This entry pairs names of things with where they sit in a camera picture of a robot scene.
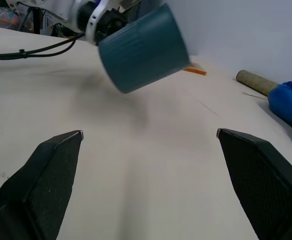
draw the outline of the blue fabric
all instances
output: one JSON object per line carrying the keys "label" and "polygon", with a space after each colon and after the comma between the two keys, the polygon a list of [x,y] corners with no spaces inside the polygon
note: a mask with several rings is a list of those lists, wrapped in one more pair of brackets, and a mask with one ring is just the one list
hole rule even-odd
{"label": "blue fabric", "polygon": [[270,110],[292,125],[292,81],[273,89],[268,95],[268,100]]}

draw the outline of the white tabletop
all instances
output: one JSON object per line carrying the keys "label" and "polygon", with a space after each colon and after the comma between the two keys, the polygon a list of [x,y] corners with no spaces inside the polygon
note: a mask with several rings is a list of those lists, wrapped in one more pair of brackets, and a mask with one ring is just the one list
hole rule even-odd
{"label": "white tabletop", "polygon": [[[0,29],[0,53],[59,41]],[[256,240],[216,132],[268,140],[292,163],[292,129],[264,96],[202,65],[207,76],[181,71],[124,95],[86,42],[61,56],[0,61],[0,186],[40,142],[83,130],[58,239]]]}

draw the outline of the blue plastic cup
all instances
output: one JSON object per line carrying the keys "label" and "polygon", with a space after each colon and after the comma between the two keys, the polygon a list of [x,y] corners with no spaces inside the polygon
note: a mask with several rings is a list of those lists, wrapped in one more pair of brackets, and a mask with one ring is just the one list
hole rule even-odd
{"label": "blue plastic cup", "polygon": [[110,79],[125,94],[190,66],[167,4],[104,39],[99,54]]}

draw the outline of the white wall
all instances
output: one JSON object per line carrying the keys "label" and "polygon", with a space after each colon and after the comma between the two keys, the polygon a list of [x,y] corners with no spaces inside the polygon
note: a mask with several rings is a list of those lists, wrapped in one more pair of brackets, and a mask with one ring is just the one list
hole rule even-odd
{"label": "white wall", "polygon": [[165,0],[191,55],[292,81],[292,0]]}

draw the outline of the orange object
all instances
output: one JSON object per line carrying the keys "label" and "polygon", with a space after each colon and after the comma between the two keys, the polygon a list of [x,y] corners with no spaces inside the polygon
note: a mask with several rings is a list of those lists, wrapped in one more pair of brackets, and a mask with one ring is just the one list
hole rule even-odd
{"label": "orange object", "polygon": [[195,73],[195,74],[200,74],[200,75],[203,75],[203,76],[207,75],[207,72],[205,70],[203,70],[196,63],[192,63],[192,66],[184,69],[184,71],[191,72],[191,73]]}

